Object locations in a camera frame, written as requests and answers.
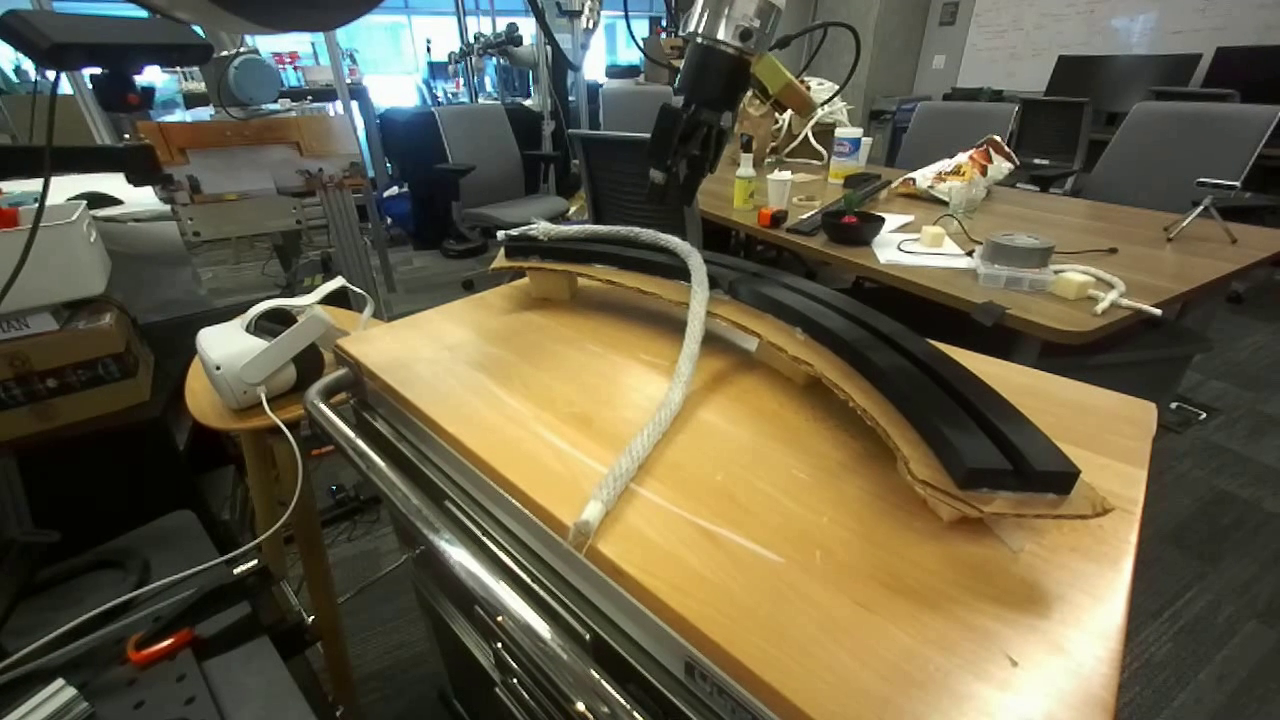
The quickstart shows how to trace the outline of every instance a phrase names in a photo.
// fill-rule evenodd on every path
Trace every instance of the metal bar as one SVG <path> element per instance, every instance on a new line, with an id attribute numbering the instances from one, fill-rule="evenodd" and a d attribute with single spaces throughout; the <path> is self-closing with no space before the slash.
<path id="1" fill-rule="evenodd" d="M 398 474 L 335 408 L 332 395 L 352 388 L 352 372 L 338 368 L 309 388 L 309 411 L 316 423 L 342 448 L 342 455 L 374 485 L 374 491 L 423 535 L 423 542 L 451 567 L 451 576 L 476 590 L 487 607 L 497 607 L 507 621 L 512 640 L 521 640 L 523 653 L 536 655 L 536 663 L 556 674 L 570 703 L 587 715 L 639 715 L 630 703 L 618 699 L 618 690 L 593 669 L 593 660 L 562 644 L 558 633 L 533 607 L 523 595 L 516 595 L 512 585 L 501 578 L 501 571 L 460 542 L 454 530 L 448 530 L 448 516 L 426 505 L 407 474 Z"/>

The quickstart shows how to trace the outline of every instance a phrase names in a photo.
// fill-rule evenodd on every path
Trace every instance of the electrical cable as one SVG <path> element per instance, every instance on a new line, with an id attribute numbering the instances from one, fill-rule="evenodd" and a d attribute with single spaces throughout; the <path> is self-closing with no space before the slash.
<path id="1" fill-rule="evenodd" d="M 680 256 L 689 266 L 689 317 L 685 317 L 685 338 L 680 338 L 680 354 L 672 368 L 672 382 L 668 382 L 663 401 L 655 402 L 655 411 L 649 416 L 649 423 L 616 455 L 616 464 L 605 470 L 605 480 L 593 487 L 587 505 L 581 506 L 581 516 L 566 526 L 570 548 L 587 553 L 605 516 L 627 491 L 639 464 L 652 455 L 652 448 L 663 440 L 674 411 L 685 408 L 685 395 L 689 395 L 689 382 L 691 382 L 691 372 L 695 372 L 695 360 L 702 349 L 702 330 L 709 330 L 709 302 L 713 302 L 709 263 L 689 240 L 668 237 L 668 230 L 652 230 L 652 226 L 635 226 L 635 225 L 528 225 L 528 226 L 501 230 L 501 240 L 502 237 L 652 243 L 652 249 Z"/>
<path id="2" fill-rule="evenodd" d="M 827 36 L 833 36 L 833 27 L 822 27 L 822 36 L 808 49 L 799 77 L 813 72 L 813 61 L 817 61 L 817 52 L 822 52 Z"/>
<path id="3" fill-rule="evenodd" d="M 390 571 L 398 571 L 407 559 L 416 559 L 419 553 L 426 553 L 426 542 L 407 548 L 402 556 L 394 556 L 387 567 L 373 571 L 366 578 L 361 578 L 357 588 L 347 588 L 342 595 L 335 595 L 335 603 L 347 603 L 357 595 L 363 595 L 373 585 L 387 578 Z"/>
<path id="4" fill-rule="evenodd" d="M 289 497 L 283 511 L 277 516 L 277 522 L 265 526 L 255 541 L 224 553 L 224 556 L 213 556 L 213 559 L 193 562 L 193 567 L 182 567 L 182 571 L 158 576 L 158 578 L 152 578 L 152 585 L 145 585 L 145 588 L 137 588 L 137 590 L 122 590 L 122 595 L 115 595 L 115 599 L 107 599 L 107 603 L 95 603 L 95 607 L 70 617 L 69 623 L 61 623 L 61 626 L 42 633 L 41 640 L 22 644 L 20 653 L 5 655 L 5 660 L 0 660 L 0 674 L 13 674 L 20 663 L 41 660 L 34 653 L 42 653 L 47 644 L 62 640 L 69 633 L 74 633 L 74 626 L 83 626 L 83 623 L 92 623 L 92 621 L 99 621 L 99 617 L 130 603 L 130 599 L 145 599 L 145 595 L 157 595 L 157 590 L 165 590 L 165 588 L 173 588 L 173 585 L 182 585 L 182 578 L 193 578 L 193 576 L 216 571 L 216 567 L 224 567 L 224 562 L 255 553 L 261 542 L 267 542 L 273 535 L 283 530 L 283 522 L 290 521 L 290 511 L 297 511 L 297 505 L 299 505 L 299 497 L 302 497 L 309 468 L 302 468 L 302 452 L 299 452 L 290 429 L 277 416 L 277 408 L 273 408 L 273 401 L 267 401 L 267 388 L 255 388 L 255 401 L 261 401 L 265 416 L 279 429 L 279 436 L 289 440 L 289 452 L 290 452 L 290 497 Z"/>
<path id="5" fill-rule="evenodd" d="M 635 36 L 635 27 L 630 27 L 630 0 L 623 0 L 623 27 L 627 27 L 635 52 L 639 52 L 649 64 L 655 64 L 655 68 L 663 68 L 663 72 L 680 72 L 674 64 L 652 56 L 652 52 L 639 43 L 639 36 Z"/>
<path id="6" fill-rule="evenodd" d="M 1096 298 L 1090 317 L 1102 317 L 1113 302 L 1137 309 L 1137 310 L 1147 310 L 1147 317 L 1163 317 L 1163 309 L 1131 298 L 1126 284 L 1120 276 L 1102 270 L 1102 266 L 1090 266 L 1090 263 L 1049 263 L 1049 276 L 1062 276 L 1062 270 L 1086 276 L 1085 297 Z"/>
<path id="7" fill-rule="evenodd" d="M 865 36 L 861 36 L 847 20 L 818 20 L 818 24 L 797 27 L 797 31 L 788 31 L 788 36 L 778 36 L 778 39 L 769 43 L 769 49 L 777 52 L 777 49 L 797 43 L 799 36 L 833 31 L 833 27 L 842 27 L 842 31 L 847 31 L 853 56 L 847 56 L 842 79 L 836 82 L 833 95 L 818 101 L 818 108 L 833 105 L 836 95 L 842 95 L 842 87 L 853 82 L 857 68 L 865 64 Z"/>
<path id="8" fill-rule="evenodd" d="M 552 31 L 548 11 L 544 11 L 540 0 L 528 0 L 528 14 L 533 14 L 533 24 L 548 36 L 552 56 L 556 56 L 566 72 L 581 72 L 576 61 L 562 52 L 558 36 Z"/>
<path id="9" fill-rule="evenodd" d="M 1053 256 L 1120 256 L 1120 249 L 1115 249 L 1115 243 L 1099 243 L 1099 249 L 1058 249 L 1058 251 L 1053 251 Z"/>
<path id="10" fill-rule="evenodd" d="M 13 270 L 5 276 L 0 284 L 0 309 L 6 298 L 6 290 L 15 286 L 15 278 L 22 276 L 30 251 L 34 251 L 34 237 L 41 237 L 41 225 L 42 225 L 42 208 L 47 208 L 47 183 L 53 183 L 53 130 L 57 130 L 57 82 L 61 82 L 62 72 L 53 72 L 53 82 L 47 82 L 47 108 L 42 108 L 42 157 L 41 157 L 41 199 L 34 199 L 34 210 L 30 210 L 30 225 L 27 225 L 27 237 L 22 237 L 22 249 L 15 251 L 15 263 Z"/>

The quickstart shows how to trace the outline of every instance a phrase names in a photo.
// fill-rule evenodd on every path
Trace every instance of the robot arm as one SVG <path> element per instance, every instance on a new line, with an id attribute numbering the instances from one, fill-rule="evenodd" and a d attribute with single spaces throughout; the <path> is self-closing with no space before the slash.
<path id="1" fill-rule="evenodd" d="M 695 0 L 689 11 L 685 64 L 649 145 L 649 180 L 680 202 L 691 202 L 700 180 L 717 166 L 753 87 L 813 115 L 813 95 L 769 52 L 778 11 L 782 0 Z"/>

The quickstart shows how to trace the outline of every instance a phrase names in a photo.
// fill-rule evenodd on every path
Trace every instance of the wooden table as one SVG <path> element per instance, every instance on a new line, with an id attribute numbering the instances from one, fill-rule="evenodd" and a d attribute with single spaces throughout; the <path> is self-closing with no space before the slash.
<path id="1" fill-rule="evenodd" d="M 847 266 L 857 276 L 893 284 L 920 298 L 979 310 L 1003 309 L 1003 329 L 1031 344 L 1096 344 L 1107 338 L 1141 319 L 1141 310 L 1113 309 L 1090 317 L 1090 302 L 1055 298 L 1043 290 L 1008 290 L 975 284 L 975 270 L 960 266 L 893 266 L 878 263 L 870 249 L 838 249 L 822 237 L 793 237 L 777 226 L 755 226 L 753 210 L 735 210 L 728 199 L 733 174 L 720 166 L 702 180 L 695 208 L 709 225 L 722 225 L 747 230 L 753 240 L 793 249 L 808 260 Z M 799 202 L 822 202 L 838 190 L 827 189 L 818 174 L 797 183 Z M 928 199 L 883 199 L 883 210 L 909 210 L 920 220 L 938 216 L 938 202 Z M 1053 240 L 1058 251 L 1073 249 L 1120 249 L 1115 256 L 1062 256 L 1079 263 L 1096 263 L 1126 284 L 1126 290 L 1144 302 L 1175 309 L 1207 286 L 1228 284 L 1233 276 L 1276 260 L 1280 226 L 1259 225 L 1233 225 L 1241 243 L 1225 237 L 1213 220 L 1197 220 L 1173 243 L 1163 240 L 1163 225 L 1175 220 L 1173 210 L 1099 202 L 1079 197 L 1053 197 L 1053 190 L 1021 190 L 997 189 L 997 197 L 966 220 L 971 237 L 1008 237 L 1027 230 Z"/>
<path id="2" fill-rule="evenodd" d="M 556 535 L 655 408 L 680 310 L 502 284 L 338 338 L 342 364 Z M 593 562 L 778 715 L 1113 715 L 1157 411 L 948 349 L 1115 506 L 942 522 L 818 382 L 709 338 Z"/>
<path id="3" fill-rule="evenodd" d="M 361 319 L 357 310 L 342 310 L 342 309 L 325 309 L 327 319 L 342 330 L 361 329 L 361 324 L 373 324 L 373 319 Z M 188 364 L 188 382 L 182 382 L 182 402 L 193 411 L 197 423 L 213 429 L 213 432 L 224 432 L 234 440 L 241 448 L 241 461 L 245 461 L 245 487 L 248 487 L 248 505 L 253 505 L 253 521 L 255 521 L 255 530 L 267 530 L 279 511 L 289 506 L 289 497 L 297 491 L 290 487 L 290 474 L 297 474 L 297 461 L 290 461 L 290 448 L 289 440 L 279 436 L 279 429 L 273 423 L 267 411 L 261 408 L 241 408 L 231 411 L 199 360 Z M 283 423 L 297 423 L 302 420 L 302 401 L 299 391 L 289 391 L 289 395 L 277 395 L 273 401 L 273 411 L 283 420 Z M 357 683 L 352 683 L 352 660 L 347 660 L 347 640 L 342 640 L 342 623 L 338 623 L 338 603 L 335 603 L 335 588 L 332 588 L 332 567 L 327 567 L 327 548 L 325 548 L 325 530 L 318 530 L 318 511 L 316 511 L 316 497 L 302 487 L 290 521 L 283 530 L 277 530 L 261 556 L 265 562 L 283 576 L 289 562 L 283 562 L 283 541 L 290 535 L 297 553 L 299 553 L 299 562 L 302 562 L 302 585 L 309 585 L 309 599 L 313 599 L 313 613 L 316 613 L 316 640 L 325 648 L 325 683 L 327 683 L 327 699 L 338 707 L 338 713 L 357 713 Z"/>

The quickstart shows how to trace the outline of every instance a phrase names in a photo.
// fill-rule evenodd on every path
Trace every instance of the black chair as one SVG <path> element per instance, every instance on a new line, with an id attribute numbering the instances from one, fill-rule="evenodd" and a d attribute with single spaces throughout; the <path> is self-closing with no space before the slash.
<path id="1" fill-rule="evenodd" d="M 1157 82 L 1151 101 L 1201 101 L 1201 105 L 1241 105 L 1235 87 L 1182 87 L 1182 82 Z"/>
<path id="2" fill-rule="evenodd" d="M 948 87 L 942 101 L 1003 101 L 1003 87 Z"/>
<path id="3" fill-rule="evenodd" d="M 566 130 L 585 158 L 587 208 L 597 225 L 639 225 L 689 237 L 689 208 L 649 183 L 642 130 Z"/>
<path id="4" fill-rule="evenodd" d="M 521 149 L 523 158 L 523 197 L 536 197 L 540 174 L 548 166 L 548 157 L 536 149 L 540 145 L 540 120 L 528 115 L 528 108 L 512 105 L 507 126 L 497 130 L 512 157 L 512 145 Z M 454 240 L 454 202 L 465 199 L 465 174 L 479 162 L 476 158 L 454 158 L 444 149 L 437 108 L 387 108 L 381 112 L 381 145 L 390 162 L 390 180 L 407 183 L 411 199 L 411 243 L 416 249 L 441 249 L 444 240 Z"/>
<path id="5" fill-rule="evenodd" d="M 1010 130 L 1010 152 L 1021 157 L 1010 183 L 1073 189 L 1085 170 L 1086 126 L 1086 95 L 1023 95 Z"/>
<path id="6" fill-rule="evenodd" d="M 672 101 L 668 82 L 605 82 L 600 126 L 609 130 L 652 130 L 655 112 Z"/>

